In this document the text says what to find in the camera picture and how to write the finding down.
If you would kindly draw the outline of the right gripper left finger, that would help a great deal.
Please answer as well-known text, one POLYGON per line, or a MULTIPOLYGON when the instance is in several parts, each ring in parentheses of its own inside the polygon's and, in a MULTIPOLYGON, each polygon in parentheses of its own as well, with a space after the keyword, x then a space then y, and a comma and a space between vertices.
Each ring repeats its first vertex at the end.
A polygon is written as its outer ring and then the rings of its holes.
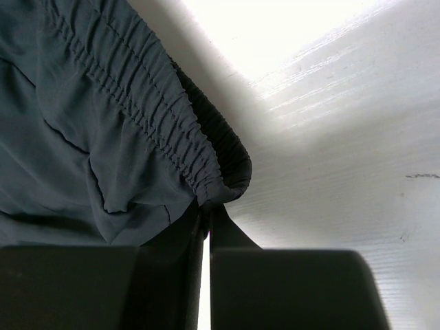
POLYGON ((142 247, 4 247, 2 329, 196 329, 196 203, 142 247))

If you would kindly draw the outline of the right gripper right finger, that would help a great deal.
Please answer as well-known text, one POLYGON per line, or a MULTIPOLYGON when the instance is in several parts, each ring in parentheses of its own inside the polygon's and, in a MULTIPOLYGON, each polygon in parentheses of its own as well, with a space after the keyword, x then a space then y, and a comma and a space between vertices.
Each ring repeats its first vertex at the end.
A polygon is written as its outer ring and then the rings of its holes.
POLYGON ((389 328, 359 253, 261 248, 224 207, 209 222, 213 329, 389 328))

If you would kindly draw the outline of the dark navy sport shorts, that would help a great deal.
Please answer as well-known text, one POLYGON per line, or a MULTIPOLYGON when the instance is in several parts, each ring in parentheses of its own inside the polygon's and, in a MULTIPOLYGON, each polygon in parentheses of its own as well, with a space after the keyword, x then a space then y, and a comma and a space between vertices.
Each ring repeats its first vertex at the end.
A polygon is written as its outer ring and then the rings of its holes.
POLYGON ((1 2, 2 245, 140 246, 251 175, 126 1, 1 2))

